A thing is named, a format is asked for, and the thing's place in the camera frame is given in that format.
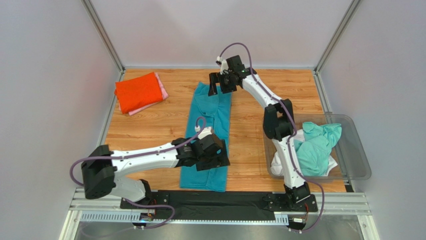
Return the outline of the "mint green t-shirt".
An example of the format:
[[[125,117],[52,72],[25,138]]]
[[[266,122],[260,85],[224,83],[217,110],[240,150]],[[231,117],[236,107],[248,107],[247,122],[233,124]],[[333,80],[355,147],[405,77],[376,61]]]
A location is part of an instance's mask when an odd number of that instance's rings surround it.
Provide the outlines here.
[[[331,156],[342,136],[342,125],[331,123],[317,125],[307,121],[297,131],[294,139],[296,156],[301,172],[307,177],[326,177],[338,166]]]

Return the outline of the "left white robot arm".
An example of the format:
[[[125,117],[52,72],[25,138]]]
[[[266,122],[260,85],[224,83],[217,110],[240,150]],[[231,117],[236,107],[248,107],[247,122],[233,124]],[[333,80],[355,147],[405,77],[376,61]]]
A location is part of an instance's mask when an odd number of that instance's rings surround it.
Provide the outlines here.
[[[181,167],[195,167],[199,172],[229,165],[225,140],[207,133],[139,150],[110,150],[107,144],[100,145],[83,159],[80,168],[86,199],[113,195],[141,204],[151,198],[151,188],[146,180],[131,179],[130,174]]]

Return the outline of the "clear plastic bin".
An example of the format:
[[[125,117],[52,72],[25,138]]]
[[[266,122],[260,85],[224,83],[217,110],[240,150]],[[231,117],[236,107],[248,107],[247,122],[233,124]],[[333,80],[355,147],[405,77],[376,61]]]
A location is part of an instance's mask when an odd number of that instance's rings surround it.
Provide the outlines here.
[[[342,133],[330,156],[337,163],[328,175],[309,176],[308,179],[325,183],[333,180],[368,180],[371,168],[353,120],[344,114],[295,114],[294,122],[298,130],[303,129],[304,122],[312,122],[319,126],[341,124]]]

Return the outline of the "pink folded t-shirt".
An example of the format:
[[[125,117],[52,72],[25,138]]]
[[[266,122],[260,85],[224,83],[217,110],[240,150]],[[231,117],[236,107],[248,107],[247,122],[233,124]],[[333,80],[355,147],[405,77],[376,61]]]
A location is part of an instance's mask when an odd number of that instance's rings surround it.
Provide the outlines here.
[[[145,110],[145,109],[147,109],[147,108],[149,108],[149,107],[151,107],[151,106],[153,106],[153,105],[156,105],[156,104],[158,104],[158,103],[162,102],[163,100],[165,100],[165,99],[167,99],[167,98],[169,97],[169,94],[167,93],[167,91],[166,91],[166,89],[165,89],[165,87],[164,87],[164,85],[163,85],[163,83],[162,83],[162,81],[161,81],[161,79],[160,79],[160,76],[158,75],[158,73],[157,73],[157,72],[154,72],[154,74],[155,74],[155,77],[156,77],[156,79],[157,79],[157,82],[158,82],[159,88],[160,88],[160,90],[161,90],[162,100],[160,100],[160,101],[156,101],[156,102],[151,103],[151,104],[147,104],[147,105],[145,105],[145,106],[143,106],[143,107],[140,107],[140,108],[138,108],[138,109],[135,109],[135,110],[133,110],[133,111],[129,111],[129,112],[128,112],[128,114],[129,114],[130,116],[133,116],[133,115],[135,115],[135,114],[137,114],[137,113],[139,113],[139,112],[141,112],[141,111],[143,111],[143,110]]]

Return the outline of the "teal blue t-shirt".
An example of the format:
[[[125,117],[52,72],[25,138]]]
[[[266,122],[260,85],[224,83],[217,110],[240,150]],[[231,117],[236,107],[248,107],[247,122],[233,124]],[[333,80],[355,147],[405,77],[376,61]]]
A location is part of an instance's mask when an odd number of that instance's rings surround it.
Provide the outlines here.
[[[189,116],[187,119],[185,137],[196,134],[195,125],[198,117],[206,119],[206,126],[212,127],[214,133],[229,145],[230,117],[232,94],[208,96],[210,86],[199,82],[194,90]],[[218,167],[209,170],[197,171],[195,166],[182,167],[180,171],[179,187],[191,190],[207,190],[224,192],[227,187],[228,167]]]

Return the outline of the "left aluminium frame post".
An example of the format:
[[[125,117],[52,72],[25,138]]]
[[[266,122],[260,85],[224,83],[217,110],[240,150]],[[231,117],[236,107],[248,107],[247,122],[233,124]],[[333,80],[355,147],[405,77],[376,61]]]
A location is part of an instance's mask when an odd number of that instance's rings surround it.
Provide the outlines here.
[[[123,62],[121,61],[116,48],[114,47],[102,21],[97,13],[97,10],[91,0],[81,0],[88,16],[90,17],[94,27],[96,28],[103,44],[105,45],[111,59],[113,60],[117,70],[123,74],[126,70]]]

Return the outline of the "orange folded t-shirt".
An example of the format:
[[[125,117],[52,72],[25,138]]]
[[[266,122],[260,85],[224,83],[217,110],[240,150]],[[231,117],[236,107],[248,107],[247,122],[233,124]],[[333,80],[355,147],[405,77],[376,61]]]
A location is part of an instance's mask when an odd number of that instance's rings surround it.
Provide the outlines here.
[[[161,101],[162,93],[154,72],[115,83],[115,96],[122,114]]]

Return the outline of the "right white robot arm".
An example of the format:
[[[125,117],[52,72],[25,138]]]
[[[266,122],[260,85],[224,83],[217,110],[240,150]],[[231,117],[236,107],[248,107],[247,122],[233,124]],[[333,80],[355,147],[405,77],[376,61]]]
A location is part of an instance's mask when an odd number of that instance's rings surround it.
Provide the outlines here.
[[[276,149],[277,160],[282,168],[279,175],[283,176],[284,181],[285,193],[278,201],[292,211],[318,211],[317,200],[302,175],[296,154],[293,138],[297,130],[292,102],[274,94],[252,67],[242,63],[239,55],[227,59],[218,56],[216,64],[220,71],[209,74],[209,96],[218,92],[232,93],[241,87],[264,109],[263,132]]]

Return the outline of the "right aluminium frame post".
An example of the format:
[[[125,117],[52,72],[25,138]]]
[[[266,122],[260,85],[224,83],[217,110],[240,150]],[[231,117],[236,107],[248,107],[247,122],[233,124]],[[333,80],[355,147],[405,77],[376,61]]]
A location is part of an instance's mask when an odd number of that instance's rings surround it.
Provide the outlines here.
[[[319,75],[320,72],[325,67],[328,59],[330,58],[330,55],[332,54],[334,48],[338,44],[340,38],[342,37],[343,33],[345,32],[346,28],[348,27],[350,21],[356,14],[356,11],[358,10],[360,4],[362,3],[362,0],[352,0],[345,11],[342,19],[340,20],[337,28],[335,29],[329,43],[327,44],[324,52],[322,53],[317,65],[314,68],[314,72]]]

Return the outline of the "aluminium frame post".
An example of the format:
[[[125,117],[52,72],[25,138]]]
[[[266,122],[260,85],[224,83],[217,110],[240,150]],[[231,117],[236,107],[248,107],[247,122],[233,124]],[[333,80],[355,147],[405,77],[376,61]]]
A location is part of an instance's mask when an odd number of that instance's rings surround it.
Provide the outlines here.
[[[126,70],[123,62],[121,61],[116,48],[114,47],[102,21],[97,13],[97,10],[91,0],[81,0],[88,16],[90,17],[94,27],[96,28],[103,44],[105,45],[111,59],[113,60],[117,70],[123,74]]]
[[[322,53],[317,65],[314,68],[314,72],[319,75],[320,72],[325,67],[328,59],[330,58],[330,55],[332,54],[334,48],[338,44],[340,38],[342,37],[343,33],[345,32],[346,28],[348,27],[350,21],[356,14],[356,11],[358,10],[360,4],[362,3],[362,0],[352,0],[345,11],[342,19],[340,20],[337,28],[335,29],[329,43],[327,44],[324,52]]]

